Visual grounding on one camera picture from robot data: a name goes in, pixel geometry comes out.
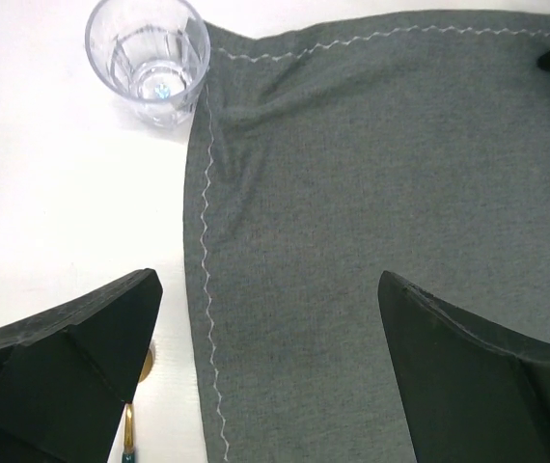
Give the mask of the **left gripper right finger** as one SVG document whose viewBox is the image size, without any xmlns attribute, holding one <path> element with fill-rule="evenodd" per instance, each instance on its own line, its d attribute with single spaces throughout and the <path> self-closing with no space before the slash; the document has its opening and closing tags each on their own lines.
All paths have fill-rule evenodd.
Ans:
<svg viewBox="0 0 550 463">
<path fill-rule="evenodd" d="M 385 271 L 378 305 L 419 462 L 550 462 L 550 343 Z"/>
</svg>

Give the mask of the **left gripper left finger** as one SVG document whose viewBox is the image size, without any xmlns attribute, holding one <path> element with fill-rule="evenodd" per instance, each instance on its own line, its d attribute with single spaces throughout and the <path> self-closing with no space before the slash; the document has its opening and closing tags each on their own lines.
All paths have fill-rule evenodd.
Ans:
<svg viewBox="0 0 550 463">
<path fill-rule="evenodd" d="M 162 299 L 133 271 L 0 327 L 0 462 L 105 462 Z"/>
</svg>

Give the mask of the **grey cloth placemat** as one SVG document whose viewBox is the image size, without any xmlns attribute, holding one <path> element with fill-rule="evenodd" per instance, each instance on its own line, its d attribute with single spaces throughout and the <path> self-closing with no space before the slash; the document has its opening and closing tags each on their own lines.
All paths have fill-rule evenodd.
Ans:
<svg viewBox="0 0 550 463">
<path fill-rule="evenodd" d="M 184 269 L 211 462 L 410 462 L 386 270 L 550 342 L 550 14 L 210 26 Z"/>
</svg>

